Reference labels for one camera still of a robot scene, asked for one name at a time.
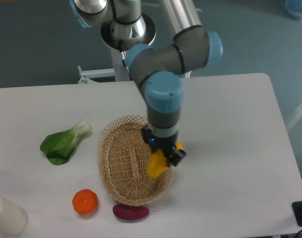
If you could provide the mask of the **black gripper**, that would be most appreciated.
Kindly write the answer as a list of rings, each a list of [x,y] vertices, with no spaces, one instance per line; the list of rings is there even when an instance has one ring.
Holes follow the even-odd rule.
[[[144,143],[149,145],[152,154],[160,154],[162,150],[164,155],[168,155],[167,164],[169,167],[176,167],[186,156],[186,152],[183,149],[176,147],[177,132],[168,137],[158,137],[153,134],[148,126],[144,126],[141,129],[141,135]]]

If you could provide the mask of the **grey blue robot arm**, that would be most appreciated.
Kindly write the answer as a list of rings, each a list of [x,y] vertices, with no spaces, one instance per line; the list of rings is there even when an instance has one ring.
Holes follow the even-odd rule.
[[[218,62],[223,54],[217,33],[204,30],[190,0],[161,0],[173,43],[151,48],[156,36],[153,20],[139,0],[72,0],[71,9],[86,28],[101,25],[105,44],[117,55],[116,76],[133,80],[147,107],[148,122],[141,133],[153,152],[161,151],[166,166],[176,166],[185,151],[177,147],[183,87],[180,76]]]

